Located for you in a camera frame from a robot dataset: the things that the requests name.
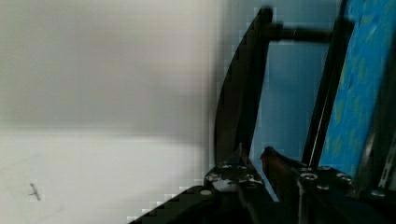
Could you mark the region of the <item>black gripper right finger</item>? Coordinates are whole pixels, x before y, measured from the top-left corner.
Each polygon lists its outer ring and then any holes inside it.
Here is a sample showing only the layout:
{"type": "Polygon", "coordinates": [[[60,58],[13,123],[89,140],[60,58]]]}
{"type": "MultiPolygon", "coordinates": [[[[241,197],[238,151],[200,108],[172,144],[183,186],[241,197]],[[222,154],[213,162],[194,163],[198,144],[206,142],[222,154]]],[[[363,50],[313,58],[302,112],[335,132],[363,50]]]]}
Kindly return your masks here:
{"type": "Polygon", "coordinates": [[[298,224],[395,224],[395,193],[357,192],[355,180],[330,166],[309,167],[267,147],[261,155],[277,199],[298,224]]]}

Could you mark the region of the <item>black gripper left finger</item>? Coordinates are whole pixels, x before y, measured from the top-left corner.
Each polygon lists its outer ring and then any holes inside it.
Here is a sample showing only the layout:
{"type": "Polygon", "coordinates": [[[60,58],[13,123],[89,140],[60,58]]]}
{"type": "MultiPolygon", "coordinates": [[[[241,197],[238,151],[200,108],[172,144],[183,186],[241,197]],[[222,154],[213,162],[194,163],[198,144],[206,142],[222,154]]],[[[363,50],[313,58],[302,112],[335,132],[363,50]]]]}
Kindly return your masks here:
{"type": "Polygon", "coordinates": [[[258,224],[273,201],[243,144],[212,168],[204,184],[177,196],[129,224],[258,224]]]}

